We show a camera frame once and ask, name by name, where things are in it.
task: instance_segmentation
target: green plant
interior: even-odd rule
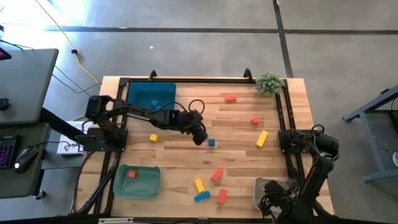
[[[275,94],[279,94],[284,85],[285,83],[278,73],[266,72],[256,78],[256,87],[254,88],[264,96],[275,96]]]

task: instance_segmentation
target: wooden tabletop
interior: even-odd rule
[[[100,95],[115,98],[119,79],[104,77]],[[287,81],[296,127],[310,129],[313,122],[304,80],[291,78]],[[203,122],[216,146],[209,147],[207,142],[196,146],[192,136],[159,130],[144,121],[128,119],[129,136],[120,164],[159,166],[161,188],[153,200],[115,197],[112,216],[260,218],[261,212],[254,208],[251,198],[256,177],[287,180],[285,159],[277,138],[280,126],[275,98],[257,94],[252,84],[176,83],[176,86],[176,101],[182,105],[187,107],[194,99],[206,103]],[[231,94],[237,96],[236,102],[225,102],[224,96]],[[283,93],[281,98],[284,114],[287,114]],[[200,110],[201,104],[195,103],[193,107]],[[256,126],[251,124],[253,116],[260,118]],[[262,130],[268,131],[269,135],[264,146],[258,148],[256,142]],[[149,141],[150,134],[159,136],[157,143]],[[98,185],[103,157],[104,153],[96,152],[87,160],[79,181],[77,208]],[[309,155],[303,156],[303,164],[307,173],[312,164]],[[223,169],[224,173],[219,181],[213,182],[210,178],[216,169]],[[197,178],[201,178],[205,190],[211,194],[199,203],[193,199],[198,194],[194,183]],[[223,205],[217,203],[220,189],[228,191]],[[108,187],[104,191],[102,208],[107,194]],[[333,213],[327,183],[318,201],[325,210]]]

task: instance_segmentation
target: yellow block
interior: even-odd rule
[[[200,178],[195,179],[195,184],[197,185],[197,189],[199,193],[202,193],[205,191],[205,188],[203,187],[203,184],[201,183]]]
[[[266,141],[268,132],[262,131],[259,139],[257,140],[257,146],[262,147],[264,145],[264,142]]]
[[[156,134],[151,134],[149,140],[151,140],[153,142],[157,142],[157,135]]]

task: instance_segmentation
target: green plastic tray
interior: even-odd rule
[[[136,177],[128,177],[130,170],[136,171]],[[113,193],[117,197],[152,199],[160,189],[160,169],[157,166],[121,165],[116,172]]]

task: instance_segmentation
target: concrete floor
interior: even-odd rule
[[[277,28],[271,0],[40,2],[65,26]],[[397,1],[279,3],[285,29],[398,29]],[[6,5],[0,12],[0,23],[6,27],[4,40],[34,48],[57,48],[58,67],[83,88],[94,84],[76,64],[62,33],[42,31],[43,26],[53,23],[34,1],[0,0],[0,9],[2,4]],[[98,80],[105,75],[149,75],[153,69],[162,76],[240,77],[246,67],[254,75],[275,70],[286,77],[278,34],[67,34],[84,56],[84,66]],[[362,175],[376,171],[370,147],[359,121],[344,124],[341,120],[398,84],[398,35],[289,34],[286,39],[293,75],[305,79],[314,123],[323,124],[328,134],[340,140],[341,156],[328,179],[336,214],[398,223],[398,178],[368,184],[361,180]],[[0,47],[12,49],[3,44]],[[57,71],[54,74],[65,80]],[[93,88],[90,93],[98,91]],[[87,99],[52,80],[45,106],[63,119],[72,119],[84,113]],[[41,201],[0,200],[0,220],[67,214],[76,174],[73,169],[46,171],[42,188],[48,197]]]

